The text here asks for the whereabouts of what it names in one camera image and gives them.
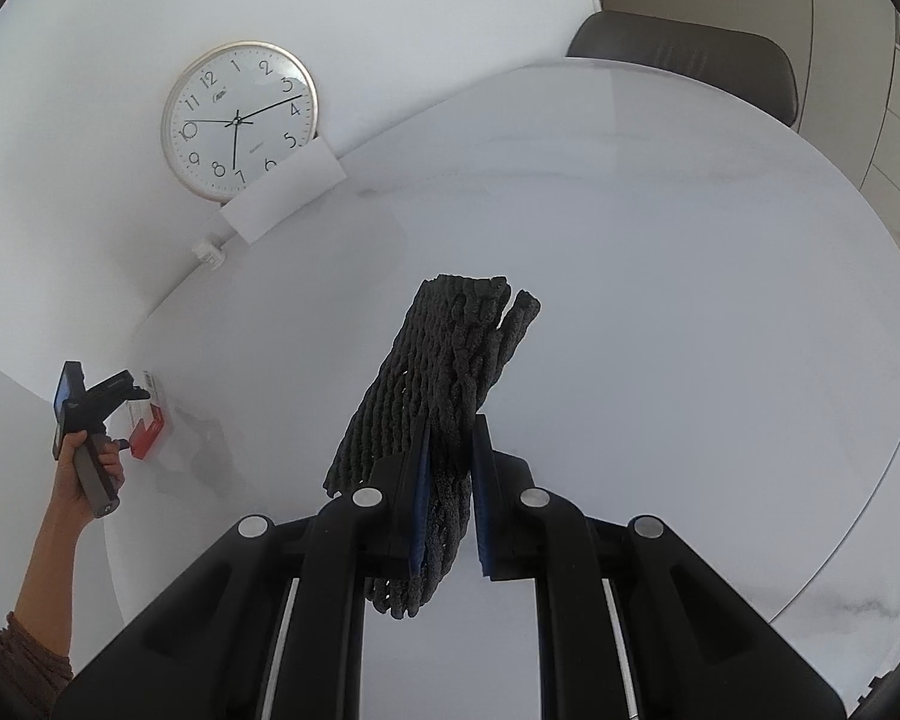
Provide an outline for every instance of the wall clock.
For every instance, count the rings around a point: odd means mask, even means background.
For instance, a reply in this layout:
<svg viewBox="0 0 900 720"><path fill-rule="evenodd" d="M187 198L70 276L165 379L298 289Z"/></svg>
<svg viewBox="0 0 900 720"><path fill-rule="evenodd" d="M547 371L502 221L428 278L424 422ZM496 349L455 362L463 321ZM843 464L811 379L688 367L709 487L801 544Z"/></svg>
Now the wall clock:
<svg viewBox="0 0 900 720"><path fill-rule="evenodd" d="M226 203L317 130L317 91L299 59L269 43L212 50L176 81L163 112L167 162L191 191Z"/></svg>

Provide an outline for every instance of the handheld device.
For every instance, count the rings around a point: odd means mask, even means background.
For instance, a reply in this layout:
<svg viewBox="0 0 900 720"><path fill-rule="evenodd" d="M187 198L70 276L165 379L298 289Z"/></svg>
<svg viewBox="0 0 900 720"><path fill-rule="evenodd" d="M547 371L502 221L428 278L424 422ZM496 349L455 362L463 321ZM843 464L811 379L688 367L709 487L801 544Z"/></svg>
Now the handheld device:
<svg viewBox="0 0 900 720"><path fill-rule="evenodd" d="M113 480L100 463L100 450L107 441L103 420L127 400L145 400L149 392L133 384L128 370L111 376L87 389L83 384L83 366L79 362L63 364L60 382L53 396L56 414L56 436L53 459L60 457L63 437L68 433L87 432L87 440L74 453L74 469L94 517L106 517L120 505Z"/></svg>

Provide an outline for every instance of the black clamp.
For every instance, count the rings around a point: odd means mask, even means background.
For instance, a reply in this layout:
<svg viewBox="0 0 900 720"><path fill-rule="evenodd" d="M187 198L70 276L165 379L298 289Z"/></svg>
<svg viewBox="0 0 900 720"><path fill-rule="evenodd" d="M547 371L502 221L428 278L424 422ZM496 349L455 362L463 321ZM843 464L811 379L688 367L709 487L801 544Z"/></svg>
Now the black clamp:
<svg viewBox="0 0 900 720"><path fill-rule="evenodd" d="M365 580L419 573L427 446L418 424L406 456L377 461L365 488L314 517L242 519L77 675L53 718L356 720ZM845 718L659 519L585 517L495 452L482 416L471 474L485 575L535 580L543 720Z"/></svg>

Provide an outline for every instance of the human hand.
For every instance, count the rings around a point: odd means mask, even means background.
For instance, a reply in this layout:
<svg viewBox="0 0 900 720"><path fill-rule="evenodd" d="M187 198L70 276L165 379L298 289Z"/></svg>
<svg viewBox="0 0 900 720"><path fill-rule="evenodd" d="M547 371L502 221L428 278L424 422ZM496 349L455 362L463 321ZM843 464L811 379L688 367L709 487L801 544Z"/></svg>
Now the human hand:
<svg viewBox="0 0 900 720"><path fill-rule="evenodd" d="M53 493L50 495L50 508L67 522L79 530L83 530L94 520L90 502L83 494L74 467L74 453L87 440L87 432L68 433L60 443L60 455L56 461L56 475L53 477ZM107 439L98 445L103 470L113 478L113 485L120 490L124 483L124 467L120 463L120 447L116 442Z"/></svg>

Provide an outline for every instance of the clock hand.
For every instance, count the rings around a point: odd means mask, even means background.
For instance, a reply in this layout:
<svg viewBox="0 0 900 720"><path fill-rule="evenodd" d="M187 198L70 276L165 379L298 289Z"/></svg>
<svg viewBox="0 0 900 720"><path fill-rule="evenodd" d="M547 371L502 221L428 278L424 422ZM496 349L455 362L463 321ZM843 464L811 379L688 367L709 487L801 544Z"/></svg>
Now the clock hand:
<svg viewBox="0 0 900 720"><path fill-rule="evenodd" d="M253 122L247 122L247 119L249 119L251 116L256 116L258 113L263 113L264 111L269 111L269 109L271 109L271 108L276 108L277 105L283 105L284 103L292 103L294 100L299 100L302 97L303 97L303 95L297 95L295 98L286 98L285 100L280 100L279 103L274 103L273 105L268 105L266 108L261 108L259 111L254 111L253 113L248 113L245 117L242 117L242 119L236 119L235 122L236 122L236 124L253 124Z"/></svg>
<svg viewBox="0 0 900 720"><path fill-rule="evenodd" d="M237 116L233 121L237 122L237 127L233 128L233 170L237 170L237 133L240 132L240 108L237 109Z"/></svg>
<svg viewBox="0 0 900 720"><path fill-rule="evenodd" d="M233 119L183 119L183 124L190 122L219 122L220 124L233 124ZM241 124L253 124L253 122L241 122Z"/></svg>

